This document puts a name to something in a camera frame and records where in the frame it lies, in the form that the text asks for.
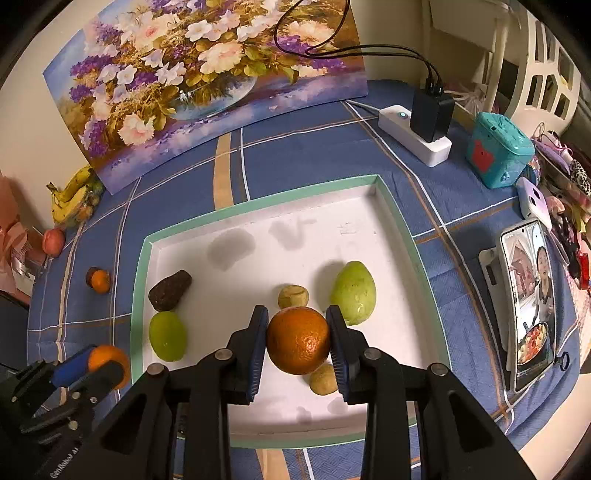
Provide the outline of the white tray green rim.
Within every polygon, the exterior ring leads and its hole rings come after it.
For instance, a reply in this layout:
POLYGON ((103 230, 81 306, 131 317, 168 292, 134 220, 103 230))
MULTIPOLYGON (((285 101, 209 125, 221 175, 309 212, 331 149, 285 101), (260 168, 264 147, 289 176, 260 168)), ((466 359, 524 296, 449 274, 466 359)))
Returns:
POLYGON ((175 312, 186 330, 176 368, 197 363, 245 328, 256 306, 276 314, 329 306, 349 262, 374 279, 375 309, 360 324, 370 346, 401 364, 451 361, 435 296, 415 242, 385 181, 377 175, 301 187, 205 214, 148 235, 132 298, 131 372, 157 361, 148 331, 154 285, 191 276, 175 312))

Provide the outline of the small brown kiwi fruit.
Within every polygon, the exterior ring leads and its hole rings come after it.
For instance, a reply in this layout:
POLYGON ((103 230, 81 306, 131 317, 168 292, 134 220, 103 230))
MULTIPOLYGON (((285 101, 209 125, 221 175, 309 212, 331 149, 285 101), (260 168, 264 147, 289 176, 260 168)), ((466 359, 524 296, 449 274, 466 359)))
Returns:
POLYGON ((335 393, 338 390, 338 382, 335 379, 335 369, 332 367, 332 364, 322 364, 314 373, 311 373, 308 379, 308 385, 311 391, 318 396, 335 393))

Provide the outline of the small tan longan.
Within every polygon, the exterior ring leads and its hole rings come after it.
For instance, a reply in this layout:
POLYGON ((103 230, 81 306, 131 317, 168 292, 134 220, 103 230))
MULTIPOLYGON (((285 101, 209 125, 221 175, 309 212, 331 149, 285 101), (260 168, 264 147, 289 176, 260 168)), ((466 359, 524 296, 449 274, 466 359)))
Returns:
POLYGON ((290 307, 305 307, 310 300, 308 290, 301 285, 287 285, 280 289, 277 295, 277 305, 280 309, 290 307))

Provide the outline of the small white device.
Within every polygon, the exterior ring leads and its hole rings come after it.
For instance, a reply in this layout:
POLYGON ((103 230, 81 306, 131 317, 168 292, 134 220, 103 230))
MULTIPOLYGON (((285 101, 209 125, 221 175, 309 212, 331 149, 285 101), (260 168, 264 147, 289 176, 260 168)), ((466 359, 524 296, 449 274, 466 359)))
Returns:
POLYGON ((550 231, 552 221, 543 193, 525 177, 520 177, 516 181, 515 187, 523 218, 526 220, 537 219, 550 231))

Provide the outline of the black power adapter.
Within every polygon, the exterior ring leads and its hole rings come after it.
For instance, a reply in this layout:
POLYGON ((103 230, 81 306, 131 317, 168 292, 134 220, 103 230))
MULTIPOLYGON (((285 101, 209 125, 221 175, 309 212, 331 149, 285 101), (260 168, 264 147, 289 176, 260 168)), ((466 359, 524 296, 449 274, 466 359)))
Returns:
POLYGON ((432 95, 425 90, 417 90, 413 99, 411 129, 428 143, 447 135, 455 101, 452 96, 442 92, 432 95))

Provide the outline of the white phone stand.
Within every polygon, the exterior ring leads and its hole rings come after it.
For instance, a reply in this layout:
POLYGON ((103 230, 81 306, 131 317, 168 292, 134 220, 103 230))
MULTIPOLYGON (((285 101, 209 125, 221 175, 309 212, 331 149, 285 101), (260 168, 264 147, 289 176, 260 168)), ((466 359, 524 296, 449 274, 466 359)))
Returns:
POLYGON ((478 260, 490 295, 494 318, 492 331, 497 340, 499 360, 505 389, 511 391, 511 367, 509 355, 509 297, 496 248, 485 249, 479 253, 478 260))

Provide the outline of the smartphone with video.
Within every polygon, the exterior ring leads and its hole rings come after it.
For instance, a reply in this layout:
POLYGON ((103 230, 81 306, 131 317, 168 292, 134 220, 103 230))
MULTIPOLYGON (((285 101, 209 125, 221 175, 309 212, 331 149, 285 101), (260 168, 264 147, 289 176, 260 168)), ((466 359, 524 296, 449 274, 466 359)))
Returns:
POLYGON ((508 297, 510 389, 526 389, 555 357, 556 299, 545 228, 538 220, 504 230, 497 241, 508 297))

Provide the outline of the flower painting canvas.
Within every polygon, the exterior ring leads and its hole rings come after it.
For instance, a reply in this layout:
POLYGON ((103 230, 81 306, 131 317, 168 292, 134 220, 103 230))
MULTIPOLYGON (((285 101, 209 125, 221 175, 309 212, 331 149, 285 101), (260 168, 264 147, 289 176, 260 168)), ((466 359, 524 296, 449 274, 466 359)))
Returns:
POLYGON ((59 113, 106 189, 118 192, 226 132, 362 97, 358 42, 341 1, 115 1, 44 71, 59 113))

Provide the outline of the white lattice chair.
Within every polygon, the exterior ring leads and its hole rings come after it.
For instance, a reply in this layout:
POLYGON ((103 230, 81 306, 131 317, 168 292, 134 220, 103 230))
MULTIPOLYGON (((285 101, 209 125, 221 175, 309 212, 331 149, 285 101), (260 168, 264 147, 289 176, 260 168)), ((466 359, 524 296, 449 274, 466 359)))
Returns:
POLYGON ((482 104, 465 105, 468 93, 456 93, 454 119, 474 127, 480 112, 494 106, 531 136, 563 135, 579 103, 582 76, 549 26, 518 1, 425 1, 424 42, 434 30, 484 51, 482 104))

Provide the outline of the teal toy box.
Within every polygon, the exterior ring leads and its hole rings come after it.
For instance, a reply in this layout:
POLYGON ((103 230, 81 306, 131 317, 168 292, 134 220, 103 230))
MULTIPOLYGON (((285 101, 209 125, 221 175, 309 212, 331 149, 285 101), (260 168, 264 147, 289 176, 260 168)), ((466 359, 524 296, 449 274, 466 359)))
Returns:
POLYGON ((509 118, 480 112, 466 158, 489 189, 512 186, 535 153, 534 145, 509 118))

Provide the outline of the white power strip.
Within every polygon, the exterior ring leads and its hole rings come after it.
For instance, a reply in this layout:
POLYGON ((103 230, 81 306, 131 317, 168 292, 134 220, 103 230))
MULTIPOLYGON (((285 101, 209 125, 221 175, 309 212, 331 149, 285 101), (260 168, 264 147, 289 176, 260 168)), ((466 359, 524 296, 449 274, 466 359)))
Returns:
POLYGON ((443 136, 427 142, 411 128, 412 112, 402 105, 379 111, 379 127, 412 152, 428 167, 436 167, 449 158, 452 141, 443 136))

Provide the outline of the yellow banana bunch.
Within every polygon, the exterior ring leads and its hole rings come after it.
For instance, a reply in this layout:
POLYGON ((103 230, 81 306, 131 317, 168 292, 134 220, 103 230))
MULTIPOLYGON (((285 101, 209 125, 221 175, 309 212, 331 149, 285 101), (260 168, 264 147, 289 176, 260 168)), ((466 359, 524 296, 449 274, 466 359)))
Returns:
POLYGON ((58 189, 52 182, 46 185, 51 194, 51 214, 55 225, 64 224, 77 206, 86 199, 94 177, 93 169, 86 166, 76 172, 63 190, 58 189))

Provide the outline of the elongated dark brown date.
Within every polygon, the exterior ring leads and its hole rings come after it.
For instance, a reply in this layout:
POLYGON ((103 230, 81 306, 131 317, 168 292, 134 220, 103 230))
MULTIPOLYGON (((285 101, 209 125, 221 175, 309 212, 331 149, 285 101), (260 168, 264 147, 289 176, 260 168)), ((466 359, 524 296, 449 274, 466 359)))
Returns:
POLYGON ((174 310, 191 283, 190 273, 179 270, 154 285, 148 292, 148 300, 157 312, 174 310))

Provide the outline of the blue plaid tablecloth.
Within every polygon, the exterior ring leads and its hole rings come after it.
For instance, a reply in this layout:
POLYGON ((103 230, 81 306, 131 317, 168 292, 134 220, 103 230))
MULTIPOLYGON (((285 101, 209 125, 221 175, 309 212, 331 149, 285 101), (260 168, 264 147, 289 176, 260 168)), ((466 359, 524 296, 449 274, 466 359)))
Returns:
MULTIPOLYGON (((234 131, 229 184, 238 203, 308 184, 377 174, 396 199, 417 243, 443 320, 456 374, 517 447, 531 443, 567 399, 579 367, 551 369, 522 396, 498 377, 490 296, 478 262, 499 233, 521 218, 512 189, 487 188, 466 162, 468 133, 453 125, 449 159, 430 168, 383 133, 370 107, 409 105, 398 81, 373 81, 359 106, 329 103, 234 131)), ((214 208, 214 142, 207 142, 104 194, 97 212, 68 232, 62 254, 37 280, 29 312, 27 358, 65 358, 88 344, 127 348, 136 265, 149 234, 214 208), (110 273, 97 294, 90 267, 110 273)))

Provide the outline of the red apple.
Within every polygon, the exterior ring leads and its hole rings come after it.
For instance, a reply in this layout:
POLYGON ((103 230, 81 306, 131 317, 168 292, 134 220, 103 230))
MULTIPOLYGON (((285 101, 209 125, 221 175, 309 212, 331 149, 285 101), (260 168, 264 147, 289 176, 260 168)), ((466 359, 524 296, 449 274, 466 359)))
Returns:
POLYGON ((61 229, 53 228, 47 230, 42 239, 42 249, 44 253, 51 257, 56 258, 61 254, 65 245, 65 236, 61 229))

